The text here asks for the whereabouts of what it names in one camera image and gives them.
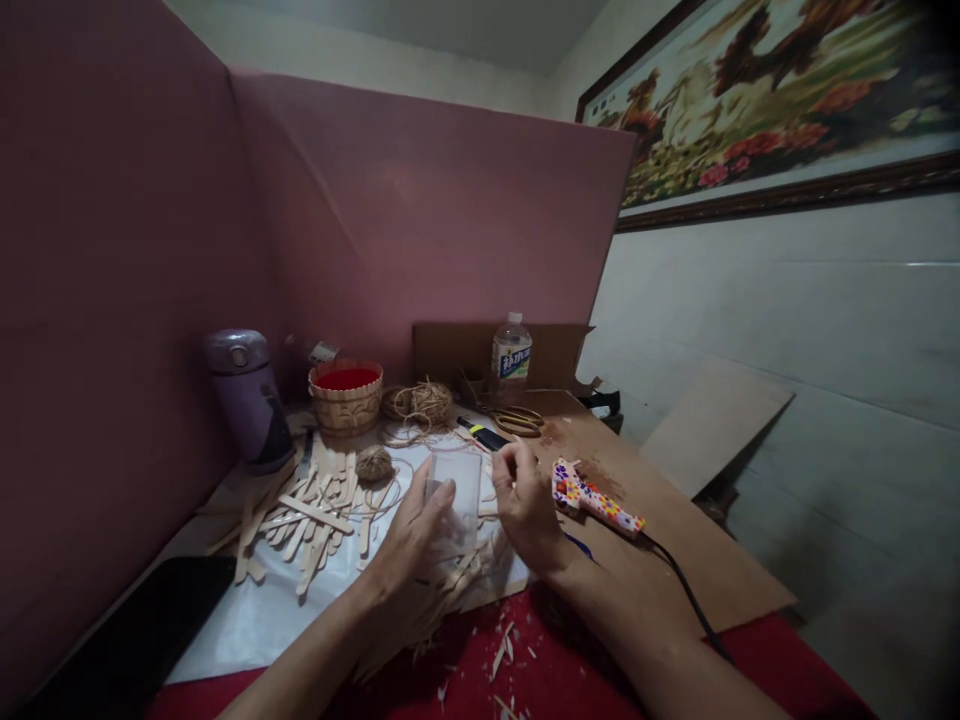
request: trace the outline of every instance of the glue gun cord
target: glue gun cord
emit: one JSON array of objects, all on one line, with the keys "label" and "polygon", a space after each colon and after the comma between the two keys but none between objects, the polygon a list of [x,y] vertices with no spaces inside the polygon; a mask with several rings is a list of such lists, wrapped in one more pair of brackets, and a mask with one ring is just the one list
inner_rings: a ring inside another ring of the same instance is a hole
[{"label": "glue gun cord", "polygon": [[680,566],[677,564],[677,561],[673,559],[667,549],[654,540],[652,537],[647,535],[645,532],[642,532],[641,535],[645,537],[650,543],[659,550],[664,558],[670,563],[670,567],[673,568],[673,571],[677,574],[677,577],[680,579],[680,584],[683,585],[683,591],[687,594],[687,599],[690,601],[690,605],[693,607],[693,612],[697,615],[697,620],[700,621],[700,626],[703,628],[703,631],[707,634],[707,640],[710,641],[710,644],[713,646],[713,649],[724,660],[729,662],[731,665],[736,666],[736,663],[733,662],[733,658],[730,657],[730,653],[727,652],[727,649],[723,646],[723,643],[720,641],[720,637],[714,632],[713,628],[710,626],[707,616],[703,614],[703,610],[700,608],[700,603],[697,602],[697,598],[693,594],[693,590],[690,588],[690,583],[687,582],[687,578],[683,574],[683,570],[680,569]]}]

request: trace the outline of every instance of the cardboard box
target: cardboard box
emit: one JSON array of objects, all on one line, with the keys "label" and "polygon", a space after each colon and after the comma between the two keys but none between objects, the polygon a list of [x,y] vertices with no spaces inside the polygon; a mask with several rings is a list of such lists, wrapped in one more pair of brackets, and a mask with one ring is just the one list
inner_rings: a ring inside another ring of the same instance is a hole
[{"label": "cardboard box", "polygon": [[[503,323],[421,323],[413,327],[413,363],[417,380],[456,388],[458,368],[479,370],[489,381],[493,335]],[[590,393],[577,382],[577,363],[589,325],[524,325],[533,338],[529,390]]]}]

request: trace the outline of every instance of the white wall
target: white wall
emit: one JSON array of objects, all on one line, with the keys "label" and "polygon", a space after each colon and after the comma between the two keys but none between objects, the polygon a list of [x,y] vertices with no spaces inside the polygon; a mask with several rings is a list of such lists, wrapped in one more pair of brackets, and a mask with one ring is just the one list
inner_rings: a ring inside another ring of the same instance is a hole
[{"label": "white wall", "polygon": [[165,0],[225,63],[524,115],[543,78],[221,0]]},{"label": "white wall", "polygon": [[[611,0],[551,78],[554,116],[674,4]],[[729,525],[894,717],[932,697],[960,607],[958,260],[955,194],[617,235],[578,371],[622,391],[637,444],[707,356],[796,391]]]}]

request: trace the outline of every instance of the pink wall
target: pink wall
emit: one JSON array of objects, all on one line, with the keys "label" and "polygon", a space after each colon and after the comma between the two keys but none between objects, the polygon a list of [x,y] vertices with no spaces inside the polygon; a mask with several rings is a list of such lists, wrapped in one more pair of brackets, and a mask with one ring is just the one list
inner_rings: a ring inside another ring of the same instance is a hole
[{"label": "pink wall", "polygon": [[403,381],[416,322],[589,321],[631,135],[231,76],[300,337]]},{"label": "pink wall", "polygon": [[280,336],[226,70],[159,2],[0,5],[0,714],[235,458],[201,336]]}]

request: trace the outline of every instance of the thermos lid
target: thermos lid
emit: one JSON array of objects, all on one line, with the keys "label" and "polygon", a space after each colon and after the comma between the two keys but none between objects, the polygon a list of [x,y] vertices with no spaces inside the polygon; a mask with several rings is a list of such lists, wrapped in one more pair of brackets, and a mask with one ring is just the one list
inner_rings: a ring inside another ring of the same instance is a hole
[{"label": "thermos lid", "polygon": [[203,340],[210,372],[243,375],[270,362],[267,339],[256,330],[220,330]]}]

